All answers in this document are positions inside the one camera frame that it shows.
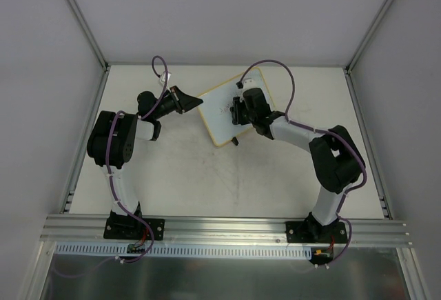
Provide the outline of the yellow framed whiteboard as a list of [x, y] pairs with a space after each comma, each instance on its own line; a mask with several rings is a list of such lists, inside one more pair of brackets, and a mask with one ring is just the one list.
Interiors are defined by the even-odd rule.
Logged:
[[234, 137], [252, 128], [251, 124], [234, 125], [232, 123], [230, 108], [233, 106], [233, 98], [241, 95], [236, 83], [242, 75], [240, 73], [198, 96], [203, 100], [203, 103], [197, 107], [199, 114], [217, 147], [224, 146]]

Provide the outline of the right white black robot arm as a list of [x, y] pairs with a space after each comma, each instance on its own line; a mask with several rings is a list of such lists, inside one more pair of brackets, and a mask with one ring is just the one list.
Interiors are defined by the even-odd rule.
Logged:
[[290, 143], [311, 155], [320, 183], [317, 202], [296, 233], [315, 241], [325, 241], [339, 222], [338, 213], [347, 194], [367, 181], [366, 164], [347, 129], [335, 126], [321, 130], [291, 121], [284, 112], [271, 110], [263, 90], [245, 88], [233, 98], [232, 123], [251, 124], [268, 139]]

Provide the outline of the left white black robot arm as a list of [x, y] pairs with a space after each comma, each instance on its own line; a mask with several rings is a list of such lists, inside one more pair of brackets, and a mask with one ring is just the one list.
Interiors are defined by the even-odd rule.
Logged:
[[136, 114], [100, 112], [87, 144], [87, 154], [106, 176], [113, 199], [107, 227], [111, 231], [120, 229], [129, 238], [140, 236], [144, 229], [141, 204], [125, 176], [125, 165], [132, 158], [135, 141], [156, 141], [161, 133], [160, 118], [172, 112], [189, 112], [203, 104], [203, 100], [173, 86], [159, 98], [144, 91], [138, 95], [137, 103]]

